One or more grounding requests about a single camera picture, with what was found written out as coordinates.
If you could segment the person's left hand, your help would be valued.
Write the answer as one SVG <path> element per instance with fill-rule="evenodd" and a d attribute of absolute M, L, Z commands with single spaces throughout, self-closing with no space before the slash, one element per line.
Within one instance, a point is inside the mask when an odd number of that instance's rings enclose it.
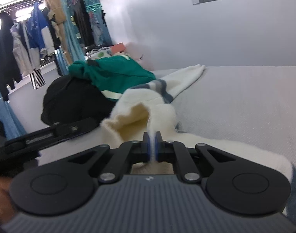
<path fill-rule="evenodd" d="M 16 215 L 9 195 L 11 182 L 12 178 L 0 176 L 0 225 L 8 222 Z"/>

